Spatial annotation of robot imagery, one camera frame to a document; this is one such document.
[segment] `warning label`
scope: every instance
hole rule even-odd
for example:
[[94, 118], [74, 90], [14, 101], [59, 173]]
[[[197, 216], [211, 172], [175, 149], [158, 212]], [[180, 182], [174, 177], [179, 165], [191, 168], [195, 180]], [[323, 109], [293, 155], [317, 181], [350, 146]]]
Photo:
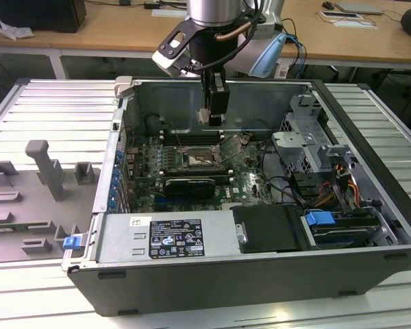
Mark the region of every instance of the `warning label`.
[[175, 258], [204, 256], [200, 219], [152, 221], [149, 225], [149, 257]]

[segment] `floor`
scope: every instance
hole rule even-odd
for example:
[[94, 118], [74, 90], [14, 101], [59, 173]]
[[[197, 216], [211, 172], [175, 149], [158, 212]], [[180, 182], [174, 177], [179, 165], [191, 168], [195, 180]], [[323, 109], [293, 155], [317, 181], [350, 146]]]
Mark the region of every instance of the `floor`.
[[[152, 76], [164, 77], [165, 74], [148, 59], [110, 59], [115, 63], [116, 71], [113, 71], [113, 65], [104, 62], [102, 58], [83, 58], [83, 57], [65, 57], [64, 65], [69, 72], [71, 79], [114, 79], [120, 75], [133, 76]], [[45, 56], [33, 55], [0, 55], [0, 63], [7, 72], [0, 67], [0, 102], [4, 95], [12, 87], [16, 78], [43, 78], [53, 79], [54, 74], [49, 60]], [[294, 68], [288, 77], [293, 77]], [[338, 68], [340, 75], [338, 82], [345, 82], [348, 68]], [[365, 83], [369, 86], [374, 84], [375, 80], [372, 74], [377, 72], [375, 69], [359, 69], [353, 82]], [[305, 78], [321, 79], [324, 82], [333, 82], [334, 74], [325, 66], [309, 66], [306, 69]], [[408, 76], [389, 75], [383, 84], [377, 90], [379, 97], [408, 125], [411, 125], [411, 97], [403, 97], [403, 92], [411, 83]]]

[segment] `computer case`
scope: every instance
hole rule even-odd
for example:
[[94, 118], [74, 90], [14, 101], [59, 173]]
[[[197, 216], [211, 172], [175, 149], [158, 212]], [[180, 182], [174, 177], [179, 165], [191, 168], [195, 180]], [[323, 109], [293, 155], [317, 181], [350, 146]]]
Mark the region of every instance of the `computer case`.
[[0, 0], [0, 20], [15, 27], [75, 33], [85, 16], [84, 0]]

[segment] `paper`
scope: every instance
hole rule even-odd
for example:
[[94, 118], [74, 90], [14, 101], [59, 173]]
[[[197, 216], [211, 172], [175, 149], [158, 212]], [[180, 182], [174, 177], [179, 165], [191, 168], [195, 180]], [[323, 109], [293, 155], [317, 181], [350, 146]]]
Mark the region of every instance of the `paper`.
[[17, 38], [32, 38], [35, 36], [30, 27], [13, 27], [2, 21], [0, 21], [0, 26], [0, 33], [13, 41]]

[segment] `copper tube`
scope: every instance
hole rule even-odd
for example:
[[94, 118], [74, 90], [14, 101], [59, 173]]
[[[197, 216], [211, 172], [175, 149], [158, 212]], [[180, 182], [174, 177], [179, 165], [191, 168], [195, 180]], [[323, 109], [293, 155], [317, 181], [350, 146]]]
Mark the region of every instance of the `copper tube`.
[[248, 31], [248, 29], [252, 26], [251, 22], [245, 23], [244, 25], [241, 25], [234, 31], [231, 31], [230, 33], [227, 34], [217, 34], [215, 36], [216, 41], [228, 41], [233, 38], [236, 38], [239, 34], [244, 33], [245, 31]]

